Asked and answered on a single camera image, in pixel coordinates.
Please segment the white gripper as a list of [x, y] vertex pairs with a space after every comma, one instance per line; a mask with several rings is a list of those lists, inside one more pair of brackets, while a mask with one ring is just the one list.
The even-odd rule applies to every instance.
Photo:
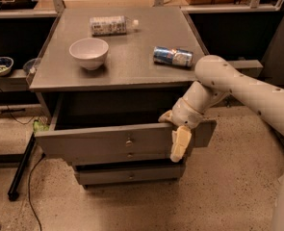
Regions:
[[203, 120], [204, 111], [205, 109], [197, 102], [190, 103], [184, 97], [181, 97], [174, 104], [172, 110], [166, 111], [159, 117], [159, 122], [170, 122], [179, 126], [171, 134], [172, 147], [170, 159], [174, 163], [178, 163], [183, 158], [191, 141], [191, 129], [196, 128]]

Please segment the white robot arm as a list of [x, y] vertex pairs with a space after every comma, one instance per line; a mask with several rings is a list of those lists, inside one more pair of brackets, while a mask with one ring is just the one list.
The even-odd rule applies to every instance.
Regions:
[[[244, 75], [216, 55], [207, 55], [194, 67], [196, 80], [172, 109], [160, 116], [177, 129], [172, 132], [170, 159], [179, 162], [192, 137], [192, 130], [202, 121], [205, 111], [232, 95], [284, 136], [284, 89]], [[284, 173], [273, 211], [271, 231], [284, 231]]]

